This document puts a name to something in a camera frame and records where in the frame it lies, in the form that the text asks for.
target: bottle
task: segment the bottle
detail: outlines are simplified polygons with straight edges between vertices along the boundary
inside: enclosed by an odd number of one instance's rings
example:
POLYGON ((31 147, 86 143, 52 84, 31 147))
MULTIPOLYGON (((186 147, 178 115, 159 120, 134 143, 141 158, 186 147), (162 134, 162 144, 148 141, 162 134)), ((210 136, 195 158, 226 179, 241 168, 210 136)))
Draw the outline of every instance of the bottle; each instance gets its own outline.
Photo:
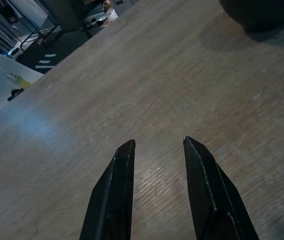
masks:
POLYGON ((2 67, 0 67, 0 72, 3 73, 10 82, 16 84, 20 88, 26 89, 31 85, 28 81, 24 80, 21 76, 15 73, 11 73, 11 72, 7 73, 6 71, 2 69, 2 67))

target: wood grain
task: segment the wood grain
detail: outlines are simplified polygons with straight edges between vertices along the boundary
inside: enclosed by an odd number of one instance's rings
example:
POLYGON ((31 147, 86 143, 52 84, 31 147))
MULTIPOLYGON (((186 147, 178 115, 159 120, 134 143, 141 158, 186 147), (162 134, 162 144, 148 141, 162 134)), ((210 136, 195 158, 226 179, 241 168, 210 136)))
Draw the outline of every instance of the wood grain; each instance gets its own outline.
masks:
POLYGON ((0 239, 78 239, 136 140, 132 240, 195 239, 182 137, 205 144, 261 240, 284 240, 284 34, 216 0, 142 0, 0 111, 0 239))

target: dark bowl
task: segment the dark bowl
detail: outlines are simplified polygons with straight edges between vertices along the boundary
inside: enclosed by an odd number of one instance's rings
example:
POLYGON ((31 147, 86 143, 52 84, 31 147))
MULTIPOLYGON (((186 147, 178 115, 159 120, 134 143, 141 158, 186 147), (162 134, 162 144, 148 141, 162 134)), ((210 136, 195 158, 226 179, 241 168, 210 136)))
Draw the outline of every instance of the dark bowl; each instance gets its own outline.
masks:
POLYGON ((219 0, 225 12, 247 31, 262 31, 284 22, 284 0, 219 0))

